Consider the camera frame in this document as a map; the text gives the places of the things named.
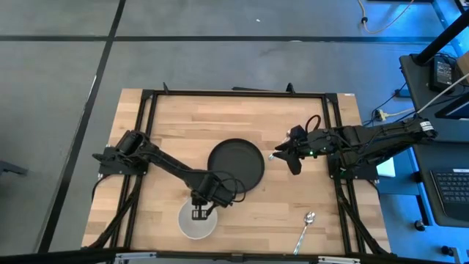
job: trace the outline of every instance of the black metal frame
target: black metal frame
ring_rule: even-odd
[[[65,203],[65,197],[67,196],[70,182],[72,181],[73,171],[75,170],[76,161],[78,160],[78,154],[80,153],[81,145],[83,143],[86,127],[88,126],[89,118],[95,105],[97,92],[99,91],[101,81],[103,80],[104,70],[111,53],[112,39],[116,36],[117,27],[124,11],[125,0],[119,1],[116,15],[112,21],[111,30],[109,31],[108,40],[104,45],[103,55],[101,56],[99,65],[97,66],[95,80],[93,81],[91,90],[89,91],[88,100],[85,102],[83,114],[81,115],[80,121],[78,122],[78,128],[73,137],[70,151],[65,159],[64,167],[59,177],[59,187],[57,193],[53,197],[53,205],[51,212],[46,216],[47,222],[45,228],[41,234],[40,244],[38,246],[38,252],[48,252],[52,243],[53,234],[55,233],[57,223],[59,222],[60,212]]]
[[[417,65],[425,65],[437,52],[450,43],[459,33],[469,26],[469,10],[463,12],[451,25],[449,25],[433,42],[430,43],[420,54],[414,56]]]
[[[331,255],[293,255],[293,254],[224,254],[224,253],[202,253],[194,254],[193,252],[157,252],[157,251],[137,251],[126,248],[113,248],[113,249],[87,249],[87,250],[75,250],[68,252],[50,252],[40,254],[24,254],[24,255],[13,255],[7,257],[0,257],[2,264],[83,264],[83,263],[102,263],[112,262],[116,259],[122,259],[118,254],[125,253],[141,253],[148,256],[148,258],[177,258],[177,259],[198,259],[198,260],[228,260],[233,263],[242,263],[245,261],[257,261],[257,260],[274,260],[274,261],[309,261],[310,263],[319,263],[320,261],[325,262],[332,257],[341,257],[342,260],[356,259],[360,260],[362,264],[433,264],[440,263],[429,260],[417,260],[406,257],[389,257],[376,254],[362,254],[362,253],[351,253],[341,256]]]
[[[249,89],[249,88],[242,88],[241,90],[235,89],[239,87],[235,87],[234,91],[194,91],[194,90],[172,90],[169,91],[168,87],[166,84],[163,84],[164,89],[163,90],[144,90],[142,92],[141,96],[141,102],[139,106],[139,113],[137,115],[137,121],[136,121],[136,128],[140,128],[141,124],[141,119],[143,118],[143,112],[145,108],[145,104],[147,103],[147,99],[149,98],[149,93],[152,95],[152,103],[150,106],[150,113],[149,113],[149,118],[147,120],[147,129],[146,129],[146,134],[150,135],[151,133],[151,128],[153,127],[153,122],[155,118],[155,110],[156,110],[156,104],[157,104],[157,99],[159,95],[172,95],[172,96],[177,96],[177,95],[192,95],[192,96],[236,96],[236,97],[269,97],[269,98],[314,98],[314,99],[320,99],[321,104],[322,104],[322,111],[324,114],[324,121],[325,121],[325,127],[326,128],[331,128],[331,123],[330,123],[330,113],[329,113],[329,108],[328,108],[328,103],[331,103],[334,109],[334,117],[336,120],[337,125],[341,125],[341,116],[340,116],[340,111],[339,111],[339,102],[337,100],[337,94],[324,94],[324,93],[296,93],[292,87],[291,84],[287,86],[286,92],[272,92],[272,91],[262,91],[262,90],[255,90],[255,89]],[[121,205],[121,201],[125,200],[125,197],[127,196],[128,193],[128,181],[124,181],[122,189],[121,189],[121,194],[119,198],[119,204]],[[341,183],[337,183],[337,181],[334,180],[334,184],[339,184],[339,187],[341,188]],[[347,190],[349,192],[349,198],[350,198],[350,204],[352,205],[354,211],[358,213],[358,205],[355,197],[355,192],[353,188],[353,183],[351,180],[347,181]],[[338,203],[338,210],[339,210],[339,220],[340,220],[340,225],[341,225],[341,231],[342,231],[342,237],[343,237],[343,243],[344,243],[344,251],[346,254],[352,253],[352,247],[350,245],[350,235],[349,235],[349,230],[348,230],[348,224],[347,224],[347,217],[346,213],[344,211],[344,208],[339,205],[339,195],[337,194],[337,203]],[[133,234],[133,226],[135,224],[136,220],[136,208],[137,208],[138,200],[137,202],[132,206],[130,209],[130,215],[128,219],[128,226],[126,229],[125,233],[125,242],[124,242],[124,247],[125,248],[130,248],[130,243],[131,243],[131,238]],[[355,228],[355,234],[357,235],[357,241],[358,241],[358,249],[360,253],[365,252],[365,246],[363,242],[363,238],[361,237],[359,231]],[[111,245],[116,246],[117,245],[117,237],[119,235],[119,230],[115,230],[114,234],[111,239]],[[177,256],[179,257],[186,257],[184,252],[180,252],[181,255],[178,254],[178,252],[174,252]],[[191,253],[191,256],[193,255],[198,255],[198,254],[211,254],[211,253],[204,253],[204,252],[197,252],[197,253]],[[217,256],[224,256],[226,259],[227,257],[231,258],[233,254],[231,253],[226,253],[226,254],[216,254]]]
[[[469,7],[463,7],[459,0],[454,0],[456,2],[457,8],[460,12],[464,12],[469,9]]]

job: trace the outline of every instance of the black plate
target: black plate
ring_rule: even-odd
[[[264,175],[264,158],[260,150],[244,139],[228,139],[216,145],[208,157],[208,170],[230,172],[242,181],[245,191],[250,191],[259,184]],[[220,179],[230,178],[226,173],[215,173]],[[235,182],[228,180],[224,185],[230,191],[235,191]],[[237,183],[238,194],[243,193],[243,187]]]

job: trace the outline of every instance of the desk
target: desk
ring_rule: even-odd
[[[122,91],[110,145],[115,145],[126,130],[133,129],[141,92]],[[343,124],[361,124],[355,96],[338,94],[338,99]],[[305,213],[314,211],[316,221],[308,228],[300,254],[344,254],[326,158],[304,160],[303,171],[297,176],[291,175],[284,161],[267,159],[288,129],[304,124],[313,114],[322,115],[320,99],[158,96],[150,138],[162,150],[193,168],[204,169],[210,151],[219,142],[247,139],[261,150],[265,174],[261,183],[247,193],[245,202],[217,208],[218,224],[208,238],[192,241],[177,226],[177,214],[189,197],[189,190],[178,178],[150,165],[142,185],[132,249],[291,254],[303,229]],[[354,183],[362,221],[379,244],[390,250],[377,192],[366,181]],[[122,176],[115,175],[97,187],[84,246],[94,242],[112,220],[121,185]],[[356,251],[353,225],[348,222],[352,249]],[[126,220],[118,245],[122,245],[125,227]]]
[[[429,68],[416,65],[410,56],[401,56],[399,61],[401,62],[402,72],[404,73],[414,106],[416,109],[419,109],[437,95],[437,93],[431,92],[426,86],[429,80]],[[441,102],[445,99],[448,98],[443,95],[436,102]],[[467,139],[467,135],[461,133],[453,135],[451,131],[467,131],[469,123],[460,122],[459,120],[435,118],[434,113],[444,106],[446,106],[446,103],[432,108],[429,107],[421,113],[422,117],[427,117],[431,120],[436,131],[440,131],[437,140],[443,142],[433,142],[431,145],[417,144],[413,149],[421,179],[437,224],[448,227],[469,227],[469,222],[449,218],[445,215],[437,195],[437,189],[429,173],[432,169],[467,168],[469,166],[467,159],[469,156],[469,144],[450,143],[458,136],[461,137],[458,140]]]

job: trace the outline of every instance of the black cable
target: black cable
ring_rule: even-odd
[[[102,182],[104,179],[106,179],[108,177],[108,175],[103,175],[96,183],[95,185],[93,186],[93,191],[91,193],[91,201],[93,202],[93,200],[95,199],[95,192],[96,192],[96,188],[97,186],[100,184],[100,182]]]
[[[301,144],[309,144],[309,143],[312,143],[312,142],[315,142],[315,141],[318,141],[320,139],[325,139],[327,136],[320,136],[316,139],[312,139],[312,140],[308,140],[307,142],[301,142]]]
[[[305,125],[305,131],[306,131],[306,133],[308,133],[308,125],[309,125],[309,123],[310,123],[311,120],[313,120],[314,118],[317,118],[317,123],[316,123],[316,125],[314,126],[313,131],[315,131],[316,129],[319,128],[320,123],[321,123],[321,117],[320,117],[318,114],[315,114],[314,116],[309,117],[308,121],[306,121],[306,125]]]
[[[112,232],[119,226],[120,222],[124,218],[125,214],[129,210],[130,206],[133,205],[138,197],[136,194],[140,191],[141,185],[138,184],[138,181],[141,181],[141,177],[137,177],[136,183],[133,186],[132,192],[129,194],[128,198],[125,200],[124,205],[116,212],[115,217],[111,220],[111,223],[107,228],[100,234],[97,240],[89,245],[89,248],[103,248],[111,237]]]
[[[346,144],[347,147],[349,147],[351,150],[353,150],[353,147],[350,145],[350,143],[347,142],[345,139],[343,139],[341,136],[339,136],[337,134],[331,134],[331,136],[335,136],[336,138],[340,139],[340,141],[344,142],[344,144]]]
[[[234,176],[233,176],[233,178],[225,179],[225,180],[222,180],[221,182],[223,183],[223,182],[226,182],[228,180],[233,180],[235,185],[237,185],[237,183],[240,183],[241,187],[243,187],[243,198],[241,200],[238,200],[238,201],[233,200],[233,202],[242,202],[242,201],[244,201],[244,199],[246,198],[246,192],[247,192],[244,183],[240,179],[237,179]]]
[[[226,172],[226,171],[209,171],[209,170],[203,170],[203,169],[193,169],[192,171],[190,170],[186,170],[186,169],[181,169],[182,171],[185,171],[185,172],[195,172],[195,173],[202,173],[202,174],[206,174],[206,173],[213,173],[215,176],[217,176],[217,173],[224,173],[228,176],[230,176],[230,180],[233,180],[234,182],[236,182],[236,177],[229,173],[229,172]],[[237,194],[237,184],[234,185],[234,194],[233,194],[233,199],[236,197],[236,194]]]
[[[372,123],[372,120],[367,120],[367,121],[363,121],[363,122],[361,123],[361,125],[362,125],[362,126],[367,126],[367,125],[369,125],[369,124],[371,124],[371,123]]]
[[[396,97],[396,95],[397,95],[399,92],[401,92],[402,89],[404,89],[405,84],[406,84],[406,83],[404,83],[401,88],[399,88],[397,91],[395,91],[394,94],[393,94],[389,99],[386,100],[386,102],[380,104],[377,108],[373,109],[373,111],[372,111],[372,118],[370,119],[371,122],[369,122],[369,123],[372,124],[372,126],[374,126],[374,113],[376,112],[376,110],[378,110],[381,106],[384,106],[385,104],[387,104],[392,98]]]
[[[462,86],[462,90],[459,94],[457,95],[445,95],[446,97],[449,97],[449,98],[458,98],[459,96],[463,95],[465,92],[466,92],[466,86]]]
[[[387,130],[385,130],[385,131],[384,131],[384,130],[378,130],[378,131],[372,136],[372,138],[371,138],[367,143],[364,144],[364,147],[362,146],[363,149],[358,150],[358,153],[363,154],[363,153],[365,152],[365,150],[366,150],[371,144],[373,144],[373,141],[376,139],[376,137],[377,137],[380,133],[382,133],[382,132],[389,132],[389,131],[395,130],[395,129],[401,129],[401,128],[389,128],[389,129],[387,129]],[[357,163],[362,159],[362,157],[363,157],[363,156],[361,155],[361,156],[358,158]]]
[[[415,112],[416,112],[416,111],[410,112],[409,114],[406,114],[405,116],[399,118],[398,120],[396,120],[396,121],[394,121],[394,122],[399,122],[399,121],[403,120],[405,117],[408,117],[408,116],[410,116],[411,114],[415,114]]]

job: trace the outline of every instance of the power adapter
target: power adapter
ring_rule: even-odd
[[[442,92],[453,84],[453,66],[441,56],[435,56],[430,62],[429,88],[433,92]],[[454,87],[445,94],[454,92]]]
[[[385,121],[386,120],[386,116],[384,115],[384,111],[382,109],[376,109],[374,110],[373,112],[373,120],[376,120],[376,121]]]

